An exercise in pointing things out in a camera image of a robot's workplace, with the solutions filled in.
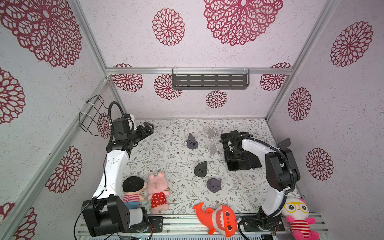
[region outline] red flower pattern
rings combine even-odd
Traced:
[[[25,95],[19,81],[0,68],[0,124],[18,118],[25,106]]]
[[[0,224],[3,222],[4,218],[8,215],[14,205],[15,203],[7,202],[0,207]],[[37,214],[35,213],[35,208],[31,207],[28,211],[28,215],[24,217],[21,225],[15,231],[13,240],[31,240],[35,235],[35,228],[37,226],[36,217]]]
[[[115,68],[133,68],[129,64],[119,63]],[[136,92],[143,87],[143,78],[141,74],[114,74],[111,75],[113,82],[127,92]]]
[[[272,68],[290,68],[289,63],[278,63],[272,65]],[[279,89],[287,75],[285,74],[263,74],[260,78],[260,86],[268,91]]]
[[[156,38],[166,46],[178,44],[184,37],[184,22],[180,14],[173,9],[163,8],[152,21]]]
[[[214,90],[205,98],[205,103],[211,108],[220,108],[227,103],[228,96],[224,91]]]
[[[207,28],[221,43],[244,45],[276,20],[283,0],[204,0]]]
[[[7,202],[6,204],[0,207],[0,224],[3,222],[5,217],[8,215],[9,211],[13,208],[15,203]]]
[[[79,179],[83,167],[82,161],[78,149],[70,146],[45,186],[50,192],[63,193],[68,191]]]
[[[101,113],[97,120],[97,130],[102,138],[111,136],[111,127],[109,126],[109,119],[107,113]]]
[[[80,29],[66,0],[2,0],[0,19],[38,60],[66,68],[79,58]]]
[[[37,226],[36,221],[37,214],[35,213],[35,208],[31,207],[28,211],[28,215],[24,217],[21,225],[17,228],[15,234],[13,235],[14,240],[31,240],[35,235],[35,228]]]
[[[172,88],[172,76],[169,74],[158,76],[153,83],[153,87],[157,95],[168,100],[178,98],[183,92],[183,90]]]
[[[289,116],[295,121],[303,120],[310,112],[311,103],[311,95],[307,89],[294,90],[288,101]]]
[[[372,26],[360,21],[344,29],[331,48],[331,61],[338,67],[351,65],[361,58],[372,41]]]
[[[331,156],[320,148],[314,148],[308,153],[306,165],[310,174],[317,180],[327,180],[333,173]]]

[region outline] orange plush shark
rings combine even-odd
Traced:
[[[225,237],[232,237],[237,230],[236,215],[228,206],[221,205],[216,210],[207,208],[207,211],[201,209],[204,203],[197,204],[193,207],[196,209],[196,215],[199,221],[209,227],[209,235],[216,230]]]

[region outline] black hair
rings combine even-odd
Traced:
[[[144,187],[144,180],[140,177],[130,176],[122,183],[122,190],[124,192],[137,192]]]

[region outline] blue pants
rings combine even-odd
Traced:
[[[137,209],[139,208],[139,202],[124,202],[125,206],[127,206],[128,209]]]

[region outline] stuffed toy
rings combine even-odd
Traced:
[[[310,213],[303,199],[287,197],[281,213],[287,217],[291,224],[291,231],[296,240],[318,240],[318,232],[311,231],[310,224],[314,224],[314,218],[308,218]]]
[[[144,197],[140,193],[147,187],[147,183],[140,177],[131,176],[122,183],[122,190],[125,193],[122,201],[128,209],[139,208],[140,201],[144,201]]]
[[[147,193],[150,195],[147,197],[147,200],[152,200],[151,214],[158,214],[160,210],[168,210],[169,206],[166,196],[170,192],[166,191],[168,183],[164,177],[164,172],[159,172],[157,176],[151,174],[148,179]]]
[[[230,207],[221,205],[216,210],[207,208],[207,211],[204,211],[201,208],[203,205],[204,203],[197,204],[193,209],[196,209],[196,216],[199,221],[209,227],[209,235],[212,235],[216,230],[225,237],[232,237],[236,233],[236,215]]]

